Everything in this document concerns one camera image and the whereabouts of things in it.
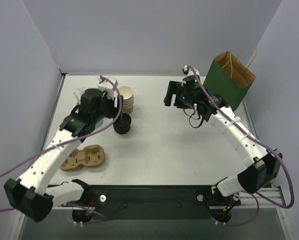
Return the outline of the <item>green paper bag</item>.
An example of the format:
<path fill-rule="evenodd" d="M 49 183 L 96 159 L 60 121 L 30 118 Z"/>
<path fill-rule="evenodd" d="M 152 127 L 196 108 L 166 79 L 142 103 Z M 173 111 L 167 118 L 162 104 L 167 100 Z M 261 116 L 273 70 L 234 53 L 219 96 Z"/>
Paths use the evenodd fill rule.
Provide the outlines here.
<path fill-rule="evenodd" d="M 256 76 L 230 51 L 217 55 L 208 70 L 203 86 L 210 95 L 220 95 L 236 110 Z"/>

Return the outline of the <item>brown cardboard cup carrier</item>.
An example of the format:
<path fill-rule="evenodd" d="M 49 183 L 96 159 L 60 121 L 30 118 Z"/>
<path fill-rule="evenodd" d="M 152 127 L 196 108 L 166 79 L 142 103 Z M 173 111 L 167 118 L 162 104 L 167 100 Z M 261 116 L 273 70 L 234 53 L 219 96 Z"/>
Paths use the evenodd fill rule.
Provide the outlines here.
<path fill-rule="evenodd" d="M 101 145 L 88 145 L 83 149 L 75 149 L 62 163 L 63 172 L 75 172 L 82 168 L 98 168 L 105 162 L 105 151 Z"/>

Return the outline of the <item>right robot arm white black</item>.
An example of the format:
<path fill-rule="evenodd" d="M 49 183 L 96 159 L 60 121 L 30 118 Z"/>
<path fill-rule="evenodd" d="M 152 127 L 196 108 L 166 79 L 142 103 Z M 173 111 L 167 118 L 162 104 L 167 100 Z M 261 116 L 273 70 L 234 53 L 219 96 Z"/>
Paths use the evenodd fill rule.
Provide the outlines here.
<path fill-rule="evenodd" d="M 194 76 L 190 76 L 183 82 L 170 81 L 163 102 L 165 106 L 194 110 L 203 121 L 215 127 L 240 156 L 245 170 L 225 177 L 211 188 L 212 200 L 222 204 L 239 192 L 256 193 L 278 176 L 281 164 L 274 154 L 253 142 L 253 134 L 219 94 L 210 98 L 213 103 Z"/>

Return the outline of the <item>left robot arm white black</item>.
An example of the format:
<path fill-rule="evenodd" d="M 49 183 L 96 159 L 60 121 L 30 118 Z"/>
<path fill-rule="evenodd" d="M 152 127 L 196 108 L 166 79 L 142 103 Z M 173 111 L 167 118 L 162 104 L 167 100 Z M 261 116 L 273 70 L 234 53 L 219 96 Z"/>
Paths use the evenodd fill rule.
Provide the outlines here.
<path fill-rule="evenodd" d="M 74 179 L 68 183 L 49 187 L 50 181 L 67 157 L 84 140 L 98 134 L 96 124 L 108 118 L 112 126 L 122 118 L 122 96 L 117 87 L 88 88 L 80 103 L 60 124 L 51 143 L 36 155 L 36 161 L 17 179 L 4 184 L 10 206 L 35 222 L 41 222 L 55 207 L 77 202 L 84 206 L 90 202 L 90 185 Z"/>

